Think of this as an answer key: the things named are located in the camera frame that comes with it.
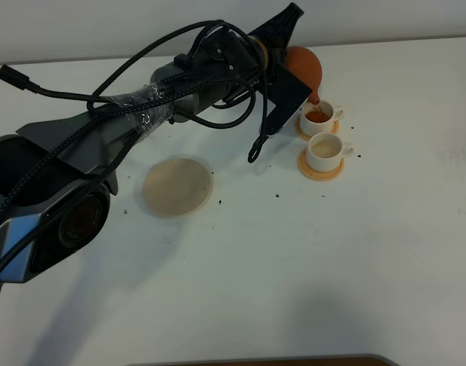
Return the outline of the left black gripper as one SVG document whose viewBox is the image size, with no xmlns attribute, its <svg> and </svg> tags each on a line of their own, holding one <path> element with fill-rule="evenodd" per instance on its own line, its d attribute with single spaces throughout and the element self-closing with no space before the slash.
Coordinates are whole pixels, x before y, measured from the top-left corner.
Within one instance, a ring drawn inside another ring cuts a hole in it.
<svg viewBox="0 0 466 366">
<path fill-rule="evenodd" d="M 260 134 L 276 134 L 310 96 L 313 88 L 287 65 L 294 49 L 287 48 L 304 11 L 291 2 L 286 9 L 244 38 L 231 30 L 213 33 L 213 59 L 223 64 L 224 77 L 241 79 L 275 107 L 262 116 Z"/>
</svg>

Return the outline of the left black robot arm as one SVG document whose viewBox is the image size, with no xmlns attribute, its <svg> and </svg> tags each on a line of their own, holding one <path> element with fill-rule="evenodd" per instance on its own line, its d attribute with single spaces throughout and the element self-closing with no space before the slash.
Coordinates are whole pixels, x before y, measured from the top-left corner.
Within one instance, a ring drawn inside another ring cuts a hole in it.
<svg viewBox="0 0 466 366">
<path fill-rule="evenodd" d="M 26 124 L 0 137 L 0 292 L 3 284 L 29 281 L 97 236 L 118 191 L 117 167 L 163 123 L 230 129 L 242 119 L 213 123 L 201 112 L 246 102 L 251 114 L 262 96 L 274 108 L 262 112 L 248 155 L 255 161 L 310 94 L 287 66 L 288 45 L 302 14 L 289 4 L 249 33 L 222 20 L 191 24 L 188 29 L 198 33 L 191 49 L 157 69 L 141 89 L 122 95 L 105 91 L 144 52 L 90 95 L 48 90 L 0 66 L 0 80 L 15 88 L 87 104 L 82 114 Z"/>
</svg>

